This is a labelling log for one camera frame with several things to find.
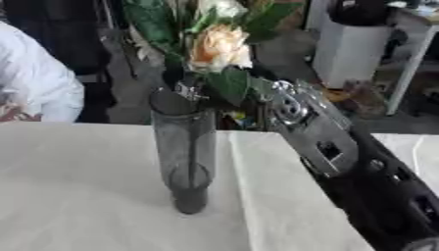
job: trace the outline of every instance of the clear glass vase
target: clear glass vase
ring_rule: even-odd
[[[179,212],[196,214],[215,176],[215,112],[165,88],[151,94],[150,105],[164,183]]]

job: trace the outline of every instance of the white shirt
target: white shirt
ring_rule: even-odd
[[[0,88],[8,101],[43,122],[74,122],[83,106],[83,86],[72,71],[33,38],[0,22]]]

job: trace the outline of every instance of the white flower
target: white flower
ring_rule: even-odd
[[[199,14],[207,15],[212,8],[217,8],[217,15],[220,18],[233,18],[247,12],[247,9],[236,0],[198,0]]]
[[[193,71],[220,73],[227,66],[252,68],[250,48],[244,42],[249,36],[241,27],[212,25],[195,40],[189,67]]]

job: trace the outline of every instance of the robotic arm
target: robotic arm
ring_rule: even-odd
[[[376,250],[439,250],[439,199],[371,134],[303,81],[275,81],[269,119]]]

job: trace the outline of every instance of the white tablecloth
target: white tablecloth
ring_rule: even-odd
[[[378,137],[409,166],[415,148],[439,189],[424,176],[439,137]],[[275,133],[218,133],[195,216],[173,208],[148,126],[7,124],[0,139],[1,251],[372,250]]]

